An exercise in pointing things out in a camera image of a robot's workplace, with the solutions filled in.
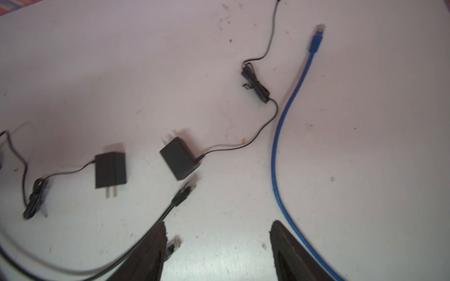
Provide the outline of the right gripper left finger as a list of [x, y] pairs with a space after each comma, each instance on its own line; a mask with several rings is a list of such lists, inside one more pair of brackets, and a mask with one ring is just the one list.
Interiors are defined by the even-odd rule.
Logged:
[[108, 281], [160, 281], [166, 257], [164, 222], [157, 222]]

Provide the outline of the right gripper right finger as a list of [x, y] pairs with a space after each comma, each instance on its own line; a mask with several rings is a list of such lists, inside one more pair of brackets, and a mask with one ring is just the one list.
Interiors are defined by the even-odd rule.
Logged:
[[331, 281], [333, 279], [281, 221], [273, 222], [270, 241], [279, 281]]

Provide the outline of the black power adapter with cord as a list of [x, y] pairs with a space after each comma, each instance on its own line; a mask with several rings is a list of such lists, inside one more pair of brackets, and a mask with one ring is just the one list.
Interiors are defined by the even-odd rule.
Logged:
[[271, 49], [271, 45], [275, 34], [275, 23], [276, 23], [275, 19], [279, 4], [280, 1], [276, 1], [274, 4], [274, 10], [271, 18], [271, 33], [268, 40], [266, 51], [260, 57], [254, 57], [244, 60], [241, 63], [241, 72], [240, 72], [241, 76], [246, 80], [246, 83], [243, 84], [243, 87], [245, 89], [253, 90], [258, 99], [262, 103], [264, 104], [273, 103], [275, 105], [274, 115], [260, 127], [260, 129], [254, 134], [254, 136], [249, 141], [241, 145], [233, 145], [230, 148], [213, 149], [205, 153], [202, 153], [199, 156], [195, 156], [193, 154], [193, 152], [188, 148], [187, 143], [182, 138], [180, 137], [173, 138], [167, 145], [165, 145], [160, 150], [159, 153], [177, 180], [186, 179], [191, 173], [193, 173], [200, 166], [201, 160], [208, 154], [216, 152], [237, 151], [250, 146], [258, 138], [259, 134], [263, 131], [263, 129], [265, 129], [266, 126], [272, 123], [275, 117], [278, 115], [279, 105], [273, 98], [270, 97], [269, 90], [261, 83], [261, 81], [257, 77], [256, 71], [253, 66], [253, 62], [257, 62], [264, 59]]

